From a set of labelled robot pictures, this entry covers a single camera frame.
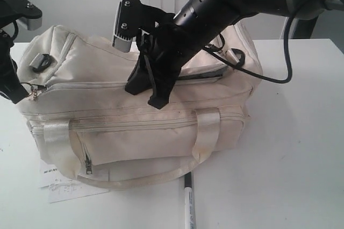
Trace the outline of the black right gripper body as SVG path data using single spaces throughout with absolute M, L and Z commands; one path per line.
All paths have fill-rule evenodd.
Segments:
M 187 31 L 174 23 L 158 25 L 153 33 L 141 31 L 137 37 L 137 47 L 140 56 L 147 56 L 153 74 L 179 73 L 177 80 L 196 80 L 209 78 L 208 69 L 202 71 L 199 67 L 189 69 L 184 75 L 182 67 L 201 51 L 210 37 L 197 30 Z

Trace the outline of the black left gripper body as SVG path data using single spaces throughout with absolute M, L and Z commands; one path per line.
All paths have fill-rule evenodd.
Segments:
M 10 55 L 10 48 L 13 46 L 12 38 L 1 29 L 1 95 L 4 97 L 7 84 L 20 82 L 17 77 L 17 65 Z

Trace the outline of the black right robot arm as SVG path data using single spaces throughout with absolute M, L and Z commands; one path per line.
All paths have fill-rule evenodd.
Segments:
M 343 10 L 343 0 L 189 0 L 176 14 L 160 11 L 149 25 L 138 26 L 145 34 L 125 90 L 137 95 L 152 89 L 148 102 L 160 109 L 168 104 L 182 67 L 201 50 L 214 54 L 209 43 L 226 27 L 259 13 L 285 16 L 288 37 L 294 19 L 311 20 L 326 10 Z

